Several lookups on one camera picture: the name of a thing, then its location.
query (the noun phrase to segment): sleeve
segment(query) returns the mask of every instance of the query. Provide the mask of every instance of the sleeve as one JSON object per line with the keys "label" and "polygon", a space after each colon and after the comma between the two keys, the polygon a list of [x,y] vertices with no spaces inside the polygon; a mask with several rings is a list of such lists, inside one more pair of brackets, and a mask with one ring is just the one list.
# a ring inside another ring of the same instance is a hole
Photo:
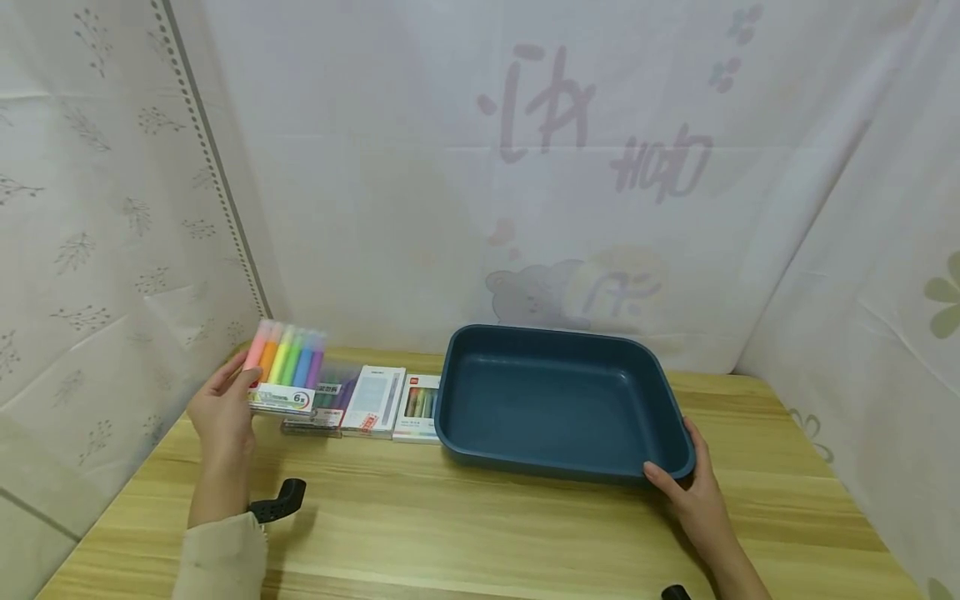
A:
{"label": "sleeve", "polygon": [[251,600],[267,573],[267,539],[253,513],[188,529],[174,600]]}

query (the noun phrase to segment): pink highlighter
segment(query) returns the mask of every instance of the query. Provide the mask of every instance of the pink highlighter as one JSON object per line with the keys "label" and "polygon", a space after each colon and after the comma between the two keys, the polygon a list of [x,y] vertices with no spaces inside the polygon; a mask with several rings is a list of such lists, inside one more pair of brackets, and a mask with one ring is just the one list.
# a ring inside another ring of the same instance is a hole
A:
{"label": "pink highlighter", "polygon": [[[267,340],[270,339],[270,332],[274,328],[274,322],[270,319],[263,319],[260,321],[260,325],[256,328],[256,335],[253,336],[253,341],[250,343],[250,350],[247,352],[247,360],[243,362],[243,370],[252,369],[260,364],[260,356],[263,355],[263,347],[267,345]],[[256,382],[253,382],[251,387],[255,387]]]}

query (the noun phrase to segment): wooden tabletop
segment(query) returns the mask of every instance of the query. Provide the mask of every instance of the wooden tabletop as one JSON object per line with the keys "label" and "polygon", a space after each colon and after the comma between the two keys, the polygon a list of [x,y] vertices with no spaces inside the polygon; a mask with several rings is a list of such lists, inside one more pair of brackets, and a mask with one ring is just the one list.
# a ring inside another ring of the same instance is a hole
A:
{"label": "wooden tabletop", "polygon": [[[360,363],[440,372],[440,356],[341,349]],[[762,381],[670,373],[710,443],[733,524],[775,598],[920,598]],[[252,498],[306,480],[267,526],[264,598],[657,599],[708,579],[655,492],[452,464],[434,445],[289,437],[254,420]],[[169,598],[200,449],[184,417],[39,595]]]}

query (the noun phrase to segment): pen set box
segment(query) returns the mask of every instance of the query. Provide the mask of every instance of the pen set box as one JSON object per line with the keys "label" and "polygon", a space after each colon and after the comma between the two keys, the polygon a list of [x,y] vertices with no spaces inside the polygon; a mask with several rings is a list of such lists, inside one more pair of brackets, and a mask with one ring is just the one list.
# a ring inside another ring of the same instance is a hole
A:
{"label": "pen set box", "polygon": [[247,393],[254,411],[309,417],[324,361],[325,336],[312,329],[264,319],[251,342],[244,370],[263,373]]}
{"label": "pen set box", "polygon": [[340,423],[353,396],[363,365],[326,360],[321,366],[313,400],[307,416],[291,416],[283,420],[283,433],[339,438]]}
{"label": "pen set box", "polygon": [[433,424],[433,407],[440,389],[439,375],[407,375],[400,409],[396,415],[394,440],[418,444],[439,444]]}
{"label": "pen set box", "polygon": [[340,424],[345,436],[392,437],[405,373],[405,369],[370,365],[360,371]]}

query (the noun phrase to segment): dark blue tray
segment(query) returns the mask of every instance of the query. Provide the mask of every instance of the dark blue tray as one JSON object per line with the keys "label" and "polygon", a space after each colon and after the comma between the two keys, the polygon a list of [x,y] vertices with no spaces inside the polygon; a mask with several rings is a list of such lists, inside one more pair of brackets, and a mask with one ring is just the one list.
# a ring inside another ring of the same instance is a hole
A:
{"label": "dark blue tray", "polygon": [[674,478],[693,443],[660,362],[644,346],[586,333],[468,325],[453,334],[434,409],[462,464],[582,481]]}

